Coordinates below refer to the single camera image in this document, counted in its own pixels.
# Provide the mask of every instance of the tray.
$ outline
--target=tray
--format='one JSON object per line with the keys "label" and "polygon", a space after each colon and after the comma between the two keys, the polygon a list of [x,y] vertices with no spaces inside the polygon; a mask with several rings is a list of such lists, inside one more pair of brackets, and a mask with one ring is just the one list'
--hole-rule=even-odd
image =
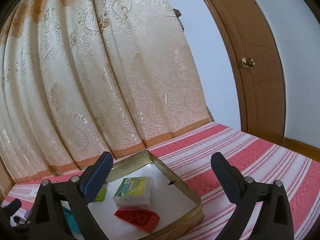
{"label": "tray", "polygon": [[[155,200],[156,203],[152,202],[152,211],[157,212],[160,221],[151,234],[132,227],[113,215],[117,210],[113,194],[122,178],[128,175],[153,177],[152,201]],[[148,150],[114,163],[106,182],[108,190],[105,201],[90,203],[88,208],[110,240],[172,240],[194,228],[204,217],[200,196]]]}

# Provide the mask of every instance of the silver bolt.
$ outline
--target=silver bolt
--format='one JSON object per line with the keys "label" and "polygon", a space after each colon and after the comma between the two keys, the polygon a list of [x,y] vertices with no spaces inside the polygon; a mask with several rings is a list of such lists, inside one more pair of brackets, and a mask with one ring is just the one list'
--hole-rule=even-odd
{"label": "silver bolt", "polygon": [[252,182],[253,182],[253,178],[251,178],[250,176],[246,176],[246,177],[244,178],[244,180],[245,180],[246,182],[248,182],[248,183],[252,183]]}
{"label": "silver bolt", "polygon": [[281,186],[282,186],[282,182],[279,181],[279,180],[276,180],[276,181],[275,181],[275,184],[276,184],[278,187],[281,187]]}
{"label": "silver bolt", "polygon": [[45,179],[41,182],[42,186],[47,186],[49,184],[49,180]]}
{"label": "silver bolt", "polygon": [[77,181],[79,181],[79,179],[80,179],[80,177],[79,176],[73,176],[72,178],[71,178],[71,181],[72,182],[77,182]]}

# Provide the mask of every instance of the floral curtain pattern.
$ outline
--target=floral curtain pattern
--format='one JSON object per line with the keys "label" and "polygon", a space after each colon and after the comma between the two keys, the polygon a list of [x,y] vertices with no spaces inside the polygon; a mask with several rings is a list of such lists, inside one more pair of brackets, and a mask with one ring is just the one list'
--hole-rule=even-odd
{"label": "floral curtain pattern", "polygon": [[0,34],[0,156],[15,182],[209,121],[167,0],[21,0]]}

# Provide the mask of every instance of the white wall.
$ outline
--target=white wall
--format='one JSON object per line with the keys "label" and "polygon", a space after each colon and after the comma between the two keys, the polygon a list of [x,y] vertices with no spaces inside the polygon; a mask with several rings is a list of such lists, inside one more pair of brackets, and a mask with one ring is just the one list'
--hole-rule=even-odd
{"label": "white wall", "polygon": [[285,136],[320,148],[320,25],[303,0],[256,0],[285,78]]}
{"label": "white wall", "polygon": [[215,21],[203,0],[169,0],[195,60],[207,106],[216,122],[241,129],[239,103],[230,60]]}

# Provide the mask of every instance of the transparent plastic box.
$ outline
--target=transparent plastic box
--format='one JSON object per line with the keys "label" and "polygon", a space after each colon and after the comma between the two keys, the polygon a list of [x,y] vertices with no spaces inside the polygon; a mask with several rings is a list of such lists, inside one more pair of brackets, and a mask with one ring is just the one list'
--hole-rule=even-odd
{"label": "transparent plastic box", "polygon": [[118,210],[150,210],[152,177],[124,178],[113,200]]}

